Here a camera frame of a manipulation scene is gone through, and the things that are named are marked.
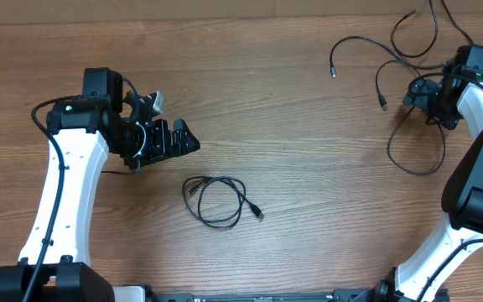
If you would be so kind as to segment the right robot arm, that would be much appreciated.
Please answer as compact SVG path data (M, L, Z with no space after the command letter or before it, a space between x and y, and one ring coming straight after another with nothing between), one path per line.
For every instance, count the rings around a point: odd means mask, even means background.
M441 196L444 212L436 228L406 262L377 285L373 301L446 301L444 281L483 247L483 46L457 49L437 74L414 79L403 99L440 128L465 121L473 143L449 177Z

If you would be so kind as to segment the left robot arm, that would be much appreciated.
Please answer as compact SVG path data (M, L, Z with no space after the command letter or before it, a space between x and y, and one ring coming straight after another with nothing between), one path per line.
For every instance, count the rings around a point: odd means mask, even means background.
M49 166L34 226L17 264L0 267L1 301L155 301L148 285L113 286L91 268L89 235L96 189L109 154L131 173L200 149L182 119L159 118L164 97L124 93L127 78L87 68L82 93L50 100L37 124Z

